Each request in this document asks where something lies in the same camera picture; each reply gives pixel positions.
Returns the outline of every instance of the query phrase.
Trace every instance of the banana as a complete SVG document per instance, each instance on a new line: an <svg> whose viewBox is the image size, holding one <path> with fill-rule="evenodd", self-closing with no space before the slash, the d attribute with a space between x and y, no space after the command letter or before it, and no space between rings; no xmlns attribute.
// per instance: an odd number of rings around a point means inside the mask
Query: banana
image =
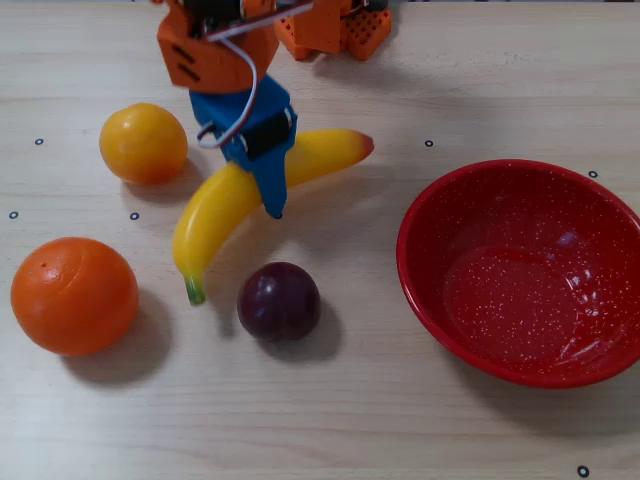
<svg viewBox="0 0 640 480"><path fill-rule="evenodd" d="M373 140L353 130L300 133L285 157L287 187L347 168L372 151ZM261 203L253 176L234 163L215 172L189 200L173 235L173 260L184 276L192 305L205 300L207 265Z"/></svg>

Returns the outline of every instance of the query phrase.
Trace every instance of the wooden table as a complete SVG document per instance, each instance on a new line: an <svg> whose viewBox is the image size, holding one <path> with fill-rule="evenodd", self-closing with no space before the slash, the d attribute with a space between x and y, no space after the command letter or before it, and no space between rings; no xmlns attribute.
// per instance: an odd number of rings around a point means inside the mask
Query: wooden table
<svg viewBox="0 0 640 480"><path fill-rule="evenodd" d="M355 128L377 148L293 194L282 221L254 215L212 264L201 308L170 239L222 157L193 148L179 181L137 189L98 151L107 116L135 102L197 129L156 44L164 12L0 7L1 479L572 480L580 464L640 477L637 368L559 392L488 377L424 330L395 265L411 201L471 162L595 171L640 210L640 8L408 4L368 63L280 49L271 73L300 130ZM93 358L39 349L9 305L22 259L67 235L115 247L142 290L132 332ZM269 260L308 269L325 302L318 330L285 350L260 347L235 313L240 283Z"/></svg>

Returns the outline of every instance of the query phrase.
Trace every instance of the yellow orange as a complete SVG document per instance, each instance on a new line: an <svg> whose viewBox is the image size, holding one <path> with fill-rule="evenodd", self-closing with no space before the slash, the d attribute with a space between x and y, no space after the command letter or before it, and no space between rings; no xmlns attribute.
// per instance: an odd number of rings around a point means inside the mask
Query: yellow orange
<svg viewBox="0 0 640 480"><path fill-rule="evenodd" d="M122 180L154 185L173 179L187 159L187 135L164 108L137 103L111 115L100 133L100 153Z"/></svg>

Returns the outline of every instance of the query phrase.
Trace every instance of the plum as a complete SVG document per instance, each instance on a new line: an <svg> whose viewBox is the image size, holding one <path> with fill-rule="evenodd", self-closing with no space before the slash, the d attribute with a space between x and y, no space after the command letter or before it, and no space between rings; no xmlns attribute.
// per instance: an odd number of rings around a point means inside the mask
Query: plum
<svg viewBox="0 0 640 480"><path fill-rule="evenodd" d="M240 289L238 316L258 340L298 340L320 319L320 293L311 276L297 265L269 263Z"/></svg>

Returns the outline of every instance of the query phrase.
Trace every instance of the orange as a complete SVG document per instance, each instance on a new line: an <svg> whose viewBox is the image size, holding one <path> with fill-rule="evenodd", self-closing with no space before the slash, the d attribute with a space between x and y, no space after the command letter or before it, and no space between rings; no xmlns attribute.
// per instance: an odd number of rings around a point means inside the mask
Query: orange
<svg viewBox="0 0 640 480"><path fill-rule="evenodd" d="M24 332L61 355L89 355L127 331L138 285L127 261L88 238L60 238L33 251L13 278L11 306Z"/></svg>
<svg viewBox="0 0 640 480"><path fill-rule="evenodd" d="M150 103L114 113L100 132L100 153L107 167L137 185L175 178L185 164L187 148L187 135L176 117Z"/></svg>

